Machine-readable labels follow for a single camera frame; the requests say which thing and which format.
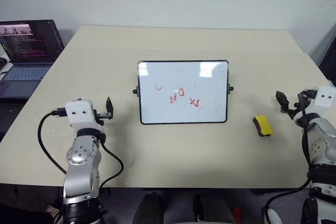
white wall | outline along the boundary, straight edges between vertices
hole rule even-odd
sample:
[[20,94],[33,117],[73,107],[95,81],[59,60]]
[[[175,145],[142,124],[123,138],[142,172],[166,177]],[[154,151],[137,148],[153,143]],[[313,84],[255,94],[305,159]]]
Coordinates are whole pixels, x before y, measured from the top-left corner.
[[55,20],[65,43],[82,24],[283,29],[319,63],[336,0],[0,0],[0,20],[43,18]]

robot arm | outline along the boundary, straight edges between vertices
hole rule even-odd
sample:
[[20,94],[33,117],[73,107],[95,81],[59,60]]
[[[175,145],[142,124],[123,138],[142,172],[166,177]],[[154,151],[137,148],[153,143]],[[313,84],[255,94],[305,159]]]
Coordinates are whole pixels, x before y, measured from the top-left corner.
[[336,223],[336,129],[327,119],[321,118],[331,106],[335,93],[332,87],[303,91],[303,101],[294,104],[295,110],[288,108],[289,102],[283,93],[276,93],[281,111],[307,131],[307,139],[304,139],[307,142],[302,146],[306,148],[303,152],[307,153],[310,163],[307,177],[311,184],[301,223]]
[[97,114],[89,100],[66,103],[54,115],[67,116],[76,136],[67,153],[68,170],[64,181],[64,223],[101,223],[98,165],[101,160],[99,144],[104,144],[104,122],[112,119],[110,98],[107,113]]

laptop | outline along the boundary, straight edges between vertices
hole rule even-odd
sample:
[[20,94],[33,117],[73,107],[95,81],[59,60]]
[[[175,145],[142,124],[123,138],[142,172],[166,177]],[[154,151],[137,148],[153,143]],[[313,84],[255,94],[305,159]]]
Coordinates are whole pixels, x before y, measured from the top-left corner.
[[13,64],[0,100],[27,100],[64,49],[53,20],[0,22],[0,44]]

beige table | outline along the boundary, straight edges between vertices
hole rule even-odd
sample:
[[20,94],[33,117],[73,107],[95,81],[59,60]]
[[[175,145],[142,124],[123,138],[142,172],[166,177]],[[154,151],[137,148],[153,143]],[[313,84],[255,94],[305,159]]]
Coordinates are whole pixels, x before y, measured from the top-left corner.
[[[227,59],[228,120],[224,124],[142,125],[139,60]],[[328,85],[323,74],[285,31],[230,31],[85,26],[38,86],[0,143],[0,183],[62,186],[64,175],[37,142],[37,125],[53,108],[77,98],[104,110],[106,146],[125,163],[107,186],[284,188],[305,181],[301,129],[280,113],[275,92],[291,103],[304,88]],[[336,105],[326,118],[336,125]],[[252,122],[267,115],[275,134],[260,137]],[[42,133],[51,155],[66,168],[74,136],[66,118],[49,118]],[[119,164],[101,150],[101,181]]]

laptop keyboard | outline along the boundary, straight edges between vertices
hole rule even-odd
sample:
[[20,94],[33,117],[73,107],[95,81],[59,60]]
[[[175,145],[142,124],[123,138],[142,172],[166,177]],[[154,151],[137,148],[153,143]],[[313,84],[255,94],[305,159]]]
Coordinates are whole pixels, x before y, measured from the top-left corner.
[[50,67],[13,68],[5,76],[5,81],[33,81],[42,80]]

